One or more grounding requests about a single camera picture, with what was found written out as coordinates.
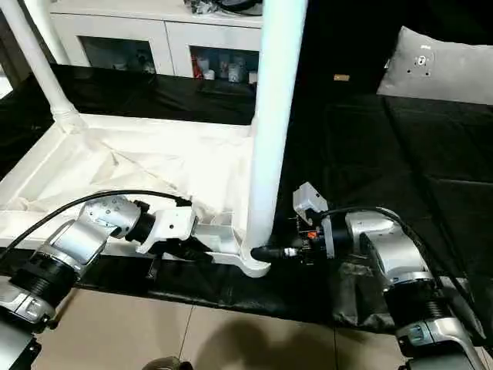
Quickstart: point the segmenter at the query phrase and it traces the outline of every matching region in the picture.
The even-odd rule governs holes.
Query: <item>black cloth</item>
[[[68,98],[84,113],[232,124],[249,124],[253,116],[255,92],[248,86],[81,67],[54,69]],[[457,276],[468,274],[478,306],[489,317],[491,109],[351,94],[322,103],[300,91],[298,81],[274,233],[282,233],[282,220],[293,215],[292,192],[304,181],[336,207],[392,209],[426,237]],[[8,130],[0,140],[0,167],[7,173],[50,126],[51,116],[34,79],[1,100],[0,113]],[[30,254],[14,251],[3,272],[11,273]],[[79,286],[377,332],[393,328],[378,283],[347,269],[343,261],[313,267],[278,264],[260,279],[246,277],[234,266],[165,261],[153,283],[145,279],[149,266],[148,259],[102,256]]]

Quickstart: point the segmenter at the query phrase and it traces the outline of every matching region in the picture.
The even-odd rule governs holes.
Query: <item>glass cabinet door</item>
[[[79,36],[92,67],[156,73],[149,42]]]
[[[194,45],[189,48],[194,78],[257,82],[259,52]]]
[[[166,22],[177,76],[255,82],[262,30]]]
[[[74,66],[174,75],[162,21],[74,14],[52,19]]]

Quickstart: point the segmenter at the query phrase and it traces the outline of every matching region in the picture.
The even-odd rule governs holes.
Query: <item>white pillow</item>
[[[441,42],[402,27],[377,93],[493,105],[493,47]]]

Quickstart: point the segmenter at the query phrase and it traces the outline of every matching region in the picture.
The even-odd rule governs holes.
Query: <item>tiled floor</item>
[[[92,291],[76,291],[60,326],[40,342],[37,370],[140,370],[170,355],[196,370],[396,370],[404,364],[388,335]]]

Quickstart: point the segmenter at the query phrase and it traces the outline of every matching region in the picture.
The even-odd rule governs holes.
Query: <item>black cable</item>
[[[345,207],[345,208],[338,208],[335,210],[326,210],[320,214],[321,218],[327,217],[327,216],[332,216],[335,214],[347,214],[351,212],[361,212],[361,211],[372,211],[372,212],[378,212],[379,214],[384,215],[385,217],[393,220],[393,222],[397,223],[403,230],[403,232],[406,233],[406,235],[409,236],[410,239],[413,240],[413,242],[416,243],[417,247],[421,247],[424,251],[428,252],[433,260],[437,263],[439,268],[441,268],[445,275],[451,280],[452,284],[454,285],[455,289],[457,289],[457,292],[460,294],[462,298],[466,301],[468,304],[469,308],[471,311],[474,313],[476,318],[479,320],[481,325],[484,326],[483,320],[481,319],[482,315],[479,312],[479,310],[476,308],[476,305],[471,297],[471,295],[462,287],[461,283],[457,280],[457,278],[452,274],[448,266],[444,264],[444,262],[437,256],[437,254],[434,252],[434,250],[431,248],[430,244],[421,236],[419,235],[411,226],[409,226],[407,223],[405,223],[397,214],[394,214],[393,212],[390,212],[389,210],[381,207]],[[440,281],[440,277],[436,276],[436,272],[434,273],[434,277],[436,281]],[[483,335],[478,333],[476,330],[473,331],[473,335],[477,336],[478,338],[482,338],[484,341],[484,346],[486,343],[486,339],[484,338]]]
[[[110,197],[113,195],[130,195],[130,194],[152,195],[154,197],[172,199],[172,200],[176,201],[177,206],[189,206],[192,204],[192,202],[190,202],[189,200],[183,199],[181,197],[176,197],[174,195],[170,195],[167,193],[161,193],[159,191],[153,191],[153,190],[108,190],[108,191],[102,191],[100,193],[91,194],[91,195],[88,195],[86,197],[82,197],[82,198],[74,200],[70,203],[67,203],[66,205],[61,206],[57,210],[54,210],[48,216],[43,217],[40,221],[36,222],[29,229],[27,229],[22,234],[20,234],[18,237],[16,237],[16,239],[14,239],[6,247],[6,249],[0,254],[0,264],[3,262],[4,259],[7,258],[8,253],[10,253],[10,251],[12,251],[21,241],[26,239],[27,236],[30,235],[30,233],[34,232],[35,230],[38,230],[41,226],[46,224],[48,221],[57,217],[59,214],[61,214],[62,212],[65,212],[69,208],[72,208],[78,204],[85,203],[88,200],[99,199],[99,198],[103,198],[103,197]]]

